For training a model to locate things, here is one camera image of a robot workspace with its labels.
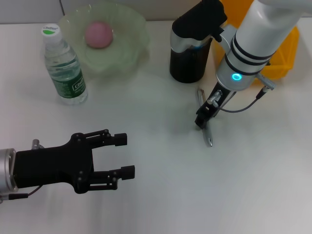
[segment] plastic bottle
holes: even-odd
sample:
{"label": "plastic bottle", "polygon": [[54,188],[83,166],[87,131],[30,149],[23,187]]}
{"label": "plastic bottle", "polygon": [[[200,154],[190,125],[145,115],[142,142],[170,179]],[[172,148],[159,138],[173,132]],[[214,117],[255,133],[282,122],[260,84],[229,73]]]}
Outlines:
{"label": "plastic bottle", "polygon": [[41,33],[45,43],[45,66],[58,94],[66,104],[82,103],[88,92],[77,55],[63,39],[57,24],[47,24]]}

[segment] white table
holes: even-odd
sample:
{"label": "white table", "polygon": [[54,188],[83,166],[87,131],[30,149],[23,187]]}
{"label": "white table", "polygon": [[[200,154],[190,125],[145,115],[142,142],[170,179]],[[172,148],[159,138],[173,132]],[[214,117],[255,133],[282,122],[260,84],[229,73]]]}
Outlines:
{"label": "white table", "polygon": [[[0,25],[0,148],[28,150],[34,138],[59,146],[73,133],[108,128],[127,133],[128,146],[94,150],[95,170],[136,166],[136,178],[116,191],[77,195],[61,183],[5,201],[0,233],[312,233],[311,26],[299,23],[294,69],[248,111],[220,112],[207,148],[194,124],[198,84],[169,73],[171,22],[149,22],[150,53],[139,69],[87,80],[79,106],[57,99],[40,58],[42,24]],[[200,85],[209,94],[215,83],[210,54]],[[227,109],[245,107],[259,89],[237,94]]]}

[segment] black cable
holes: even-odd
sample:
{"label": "black cable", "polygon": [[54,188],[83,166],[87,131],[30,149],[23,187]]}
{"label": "black cable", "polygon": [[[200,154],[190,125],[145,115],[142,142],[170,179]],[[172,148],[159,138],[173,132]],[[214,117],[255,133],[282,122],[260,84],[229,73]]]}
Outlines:
{"label": "black cable", "polygon": [[262,97],[267,93],[268,90],[269,90],[269,89],[268,89],[266,86],[264,86],[264,87],[260,90],[260,92],[257,94],[257,96],[255,97],[255,100],[254,100],[252,103],[250,103],[249,106],[245,107],[244,109],[241,109],[241,110],[238,110],[238,111],[229,111],[229,110],[223,109],[222,107],[223,107],[226,103],[228,103],[228,101],[231,100],[231,99],[234,97],[234,95],[236,94],[236,92],[234,92],[234,93],[230,96],[230,98],[229,98],[223,105],[221,105],[221,106],[219,107],[218,110],[221,110],[221,111],[224,111],[224,112],[227,112],[227,113],[239,113],[239,112],[246,111],[247,109],[249,109],[250,107],[252,107],[252,105],[254,105],[260,98],[262,98]]}
{"label": "black cable", "polygon": [[30,196],[30,195],[34,194],[35,192],[37,192],[41,187],[42,187],[42,185],[38,186],[35,190],[33,190],[32,192],[30,192],[30,193],[28,194],[28,196]]}
{"label": "black cable", "polygon": [[62,10],[63,15],[65,16],[62,0],[59,0],[59,5],[60,5],[60,9]]}
{"label": "black cable", "polygon": [[247,109],[249,109],[252,105],[255,104],[256,101],[258,101],[258,99],[255,99],[252,103],[250,103],[249,106],[245,107],[244,109],[238,110],[238,111],[229,111],[229,110],[225,110],[223,108],[219,108],[219,109],[221,111],[228,112],[228,113],[239,113],[239,112],[243,112],[243,111],[246,111]]}
{"label": "black cable", "polygon": [[38,186],[35,190],[33,190],[32,192],[30,192],[28,194],[9,194],[9,200],[28,198],[30,195],[37,192],[41,187],[42,187],[42,185]]}

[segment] bottle cap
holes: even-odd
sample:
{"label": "bottle cap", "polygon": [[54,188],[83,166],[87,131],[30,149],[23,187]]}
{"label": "bottle cap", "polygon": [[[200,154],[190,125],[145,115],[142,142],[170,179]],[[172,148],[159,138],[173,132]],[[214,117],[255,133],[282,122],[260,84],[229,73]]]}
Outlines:
{"label": "bottle cap", "polygon": [[41,30],[41,34],[45,43],[58,43],[63,38],[59,26],[55,23],[45,25]]}

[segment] glass bowl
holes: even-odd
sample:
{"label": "glass bowl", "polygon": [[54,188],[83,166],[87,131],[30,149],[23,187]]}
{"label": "glass bowl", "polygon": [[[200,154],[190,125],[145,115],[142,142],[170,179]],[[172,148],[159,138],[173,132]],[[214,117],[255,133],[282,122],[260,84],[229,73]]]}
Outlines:
{"label": "glass bowl", "polygon": [[[84,39],[87,26],[94,21],[108,23],[113,42],[106,48],[89,47]],[[105,76],[125,72],[136,65],[149,43],[145,18],[132,8],[102,1],[80,7],[59,21],[65,40],[76,52],[84,73]]]}

